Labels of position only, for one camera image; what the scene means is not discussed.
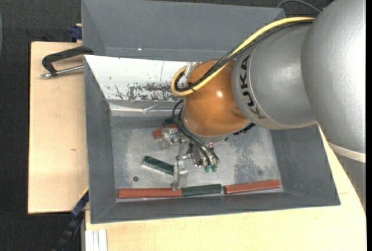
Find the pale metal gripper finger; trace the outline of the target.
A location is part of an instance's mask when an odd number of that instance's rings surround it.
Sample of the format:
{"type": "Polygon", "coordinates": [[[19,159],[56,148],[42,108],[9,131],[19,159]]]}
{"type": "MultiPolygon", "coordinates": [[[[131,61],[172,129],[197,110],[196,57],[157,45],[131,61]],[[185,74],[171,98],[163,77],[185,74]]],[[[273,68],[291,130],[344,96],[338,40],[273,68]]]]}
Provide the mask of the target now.
{"type": "Polygon", "coordinates": [[[166,150],[178,141],[176,128],[164,128],[161,130],[160,148],[166,150]]]}
{"type": "Polygon", "coordinates": [[[187,186],[188,170],[185,163],[181,160],[175,162],[173,166],[174,180],[171,183],[171,189],[182,189],[187,186]]]}

